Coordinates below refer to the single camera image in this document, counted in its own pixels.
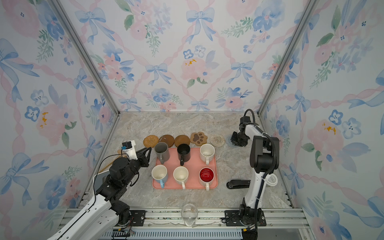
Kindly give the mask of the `grey-blue woven round coaster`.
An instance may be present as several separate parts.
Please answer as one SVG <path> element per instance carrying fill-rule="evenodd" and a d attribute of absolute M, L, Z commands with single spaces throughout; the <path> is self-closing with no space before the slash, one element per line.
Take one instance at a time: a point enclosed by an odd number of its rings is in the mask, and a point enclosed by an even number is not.
<path fill-rule="evenodd" d="M 236 146 L 232 143 L 232 141 L 231 141 L 231 135 L 228 135 L 227 137 L 226 137 L 226 144 L 229 146 L 229 147 L 231 147 L 231 148 L 235 148 Z"/>

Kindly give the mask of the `woven rattan round coaster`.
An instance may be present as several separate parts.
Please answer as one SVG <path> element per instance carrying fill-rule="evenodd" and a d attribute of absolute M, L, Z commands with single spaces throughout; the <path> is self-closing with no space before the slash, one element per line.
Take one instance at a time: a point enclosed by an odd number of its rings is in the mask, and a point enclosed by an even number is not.
<path fill-rule="evenodd" d="M 156 135 L 149 135 L 143 140 L 143 144 L 146 148 L 154 148 L 159 142 L 159 137 Z"/>

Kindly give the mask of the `multicolour stitched round coaster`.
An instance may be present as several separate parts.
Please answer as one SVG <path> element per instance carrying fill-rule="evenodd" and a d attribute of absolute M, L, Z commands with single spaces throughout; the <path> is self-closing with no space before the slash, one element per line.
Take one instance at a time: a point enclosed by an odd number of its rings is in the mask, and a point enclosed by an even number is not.
<path fill-rule="evenodd" d="M 222 147 L 226 143 L 226 139 L 220 134 L 215 134 L 215 135 L 210 136 L 210 143 L 214 147 L 219 148 L 219 147 Z"/>

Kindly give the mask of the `brown wooden coaster white streak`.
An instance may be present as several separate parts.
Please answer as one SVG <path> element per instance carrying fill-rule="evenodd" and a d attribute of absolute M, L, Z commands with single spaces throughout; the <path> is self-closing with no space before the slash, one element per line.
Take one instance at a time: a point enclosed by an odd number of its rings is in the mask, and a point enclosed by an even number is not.
<path fill-rule="evenodd" d="M 172 135 L 163 135 L 159 138 L 160 143 L 166 143 L 169 148 L 171 148 L 174 143 L 175 139 Z"/>

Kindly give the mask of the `plain brown wooden coaster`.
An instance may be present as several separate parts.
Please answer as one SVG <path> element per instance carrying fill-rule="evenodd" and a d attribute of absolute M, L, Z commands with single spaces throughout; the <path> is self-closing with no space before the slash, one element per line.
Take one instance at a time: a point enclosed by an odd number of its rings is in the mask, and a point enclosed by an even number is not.
<path fill-rule="evenodd" d="M 187 135 L 179 135 L 175 138 L 174 144 L 176 147 L 179 147 L 182 144 L 189 145 L 190 137 L 188 137 Z"/>

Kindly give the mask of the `cork paw print coaster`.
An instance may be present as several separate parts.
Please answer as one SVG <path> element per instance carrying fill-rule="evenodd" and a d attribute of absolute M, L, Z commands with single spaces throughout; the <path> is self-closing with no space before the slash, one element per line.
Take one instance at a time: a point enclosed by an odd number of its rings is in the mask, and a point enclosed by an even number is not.
<path fill-rule="evenodd" d="M 190 142 L 195 144 L 196 146 L 202 146 L 206 144 L 208 141 L 208 136 L 206 136 L 203 132 L 192 133 L 190 137 Z"/>

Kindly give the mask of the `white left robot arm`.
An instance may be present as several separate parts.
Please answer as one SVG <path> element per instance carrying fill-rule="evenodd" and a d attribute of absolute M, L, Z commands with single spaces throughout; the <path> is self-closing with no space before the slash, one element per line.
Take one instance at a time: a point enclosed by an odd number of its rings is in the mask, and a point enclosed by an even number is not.
<path fill-rule="evenodd" d="M 151 152 L 151 147 L 122 150 L 126 157 L 114 160 L 104 182 L 98 189 L 93 187 L 94 195 L 87 205 L 50 239 L 97 240 L 117 224 L 129 224 L 130 206 L 120 198 L 134 186 L 133 179 L 139 176 L 140 169 L 149 166 Z"/>

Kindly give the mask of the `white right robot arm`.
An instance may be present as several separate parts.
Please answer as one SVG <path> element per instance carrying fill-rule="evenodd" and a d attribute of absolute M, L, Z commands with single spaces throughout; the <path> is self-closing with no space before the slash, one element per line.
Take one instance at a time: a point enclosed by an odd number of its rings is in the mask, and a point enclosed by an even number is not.
<path fill-rule="evenodd" d="M 231 136 L 231 142 L 235 146 L 245 147 L 250 140 L 252 177 L 248 192 L 240 205 L 239 216 L 243 225 L 255 227 L 262 216 L 262 198 L 267 181 L 279 167 L 280 141 L 264 132 L 254 118 L 244 115 L 240 118 L 239 131 L 233 132 Z"/>

